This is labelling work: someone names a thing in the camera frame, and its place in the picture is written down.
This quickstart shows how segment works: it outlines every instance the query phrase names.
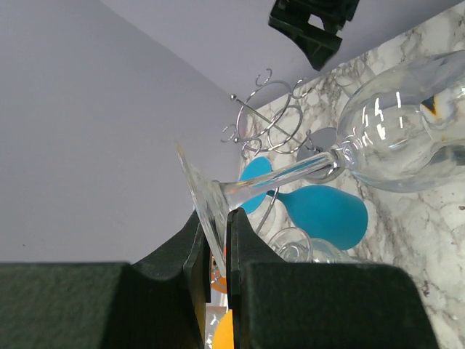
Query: clear glass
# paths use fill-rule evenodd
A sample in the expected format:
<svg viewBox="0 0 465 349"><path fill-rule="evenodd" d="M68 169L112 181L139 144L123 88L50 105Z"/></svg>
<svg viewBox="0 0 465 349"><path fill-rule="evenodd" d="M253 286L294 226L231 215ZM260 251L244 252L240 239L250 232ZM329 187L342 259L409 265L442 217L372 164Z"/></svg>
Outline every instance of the clear glass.
<svg viewBox="0 0 465 349"><path fill-rule="evenodd" d="M404 63L364 84L342 111L337 145L252 180L206 179L178 154L211 251L226 275L229 212L251 198L321 169L348 168L364 183L414 192L465 172L465 51Z"/></svg>
<svg viewBox="0 0 465 349"><path fill-rule="evenodd" d="M252 180L220 183L205 178L198 169L190 165L179 143L177 152L195 210L222 276L226 276L226 260L223 253L226 248L226 219L232 210L261 193L276 189L302 176L321 169L337 168L341 160L336 151L329 151Z"/></svg>
<svg viewBox="0 0 465 349"><path fill-rule="evenodd" d="M282 229L268 241L268 246L286 262L312 261L312 242L302 229Z"/></svg>
<svg viewBox="0 0 465 349"><path fill-rule="evenodd" d="M373 187L424 190L465 172L465 51L425 57L363 85L339 119L346 166Z"/></svg>
<svg viewBox="0 0 465 349"><path fill-rule="evenodd" d="M351 97L361 86L375 77L363 60L353 60L336 69L334 80L344 94Z"/></svg>
<svg viewBox="0 0 465 349"><path fill-rule="evenodd" d="M286 262L370 263L367 260L350 257L322 238L310 238L297 227L282 229L267 243Z"/></svg>
<svg viewBox="0 0 465 349"><path fill-rule="evenodd" d="M313 256L315 263L354 263L359 259L350 257L346 252L335 247L331 242L321 238L312 238Z"/></svg>

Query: white marble surface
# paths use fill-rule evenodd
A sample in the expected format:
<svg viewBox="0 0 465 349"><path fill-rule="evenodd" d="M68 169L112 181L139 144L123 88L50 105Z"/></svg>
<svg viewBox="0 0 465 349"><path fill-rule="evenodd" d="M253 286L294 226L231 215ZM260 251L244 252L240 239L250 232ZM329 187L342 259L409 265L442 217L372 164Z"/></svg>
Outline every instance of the white marble surface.
<svg viewBox="0 0 465 349"><path fill-rule="evenodd" d="M357 58L364 60L374 73L417 57L465 49L465 2L426 21L380 47ZM347 97L334 81L332 71L310 82L301 90L314 89L296 101L304 111L304 121L297 139L303 139L307 129L336 126ZM264 106L259 111L272 118L284 104L284 99ZM295 111L289 112L279 125L287 130L295 127ZM254 119L248 124L248 134L263 127ZM273 140L283 139L278 132ZM296 154L268 153L275 169L292 164ZM282 187L283 192L303 185L299 180ZM465 348L465 182L454 182L421 193L387 193L358 182L348 171L328 185L361 197L369 213L368 232L354 251L360 257L399 266L416 282L429 318L442 348ZM250 216L257 225L261 212ZM262 234L273 234L292 225L278 202L275 220L264 227Z"/></svg>

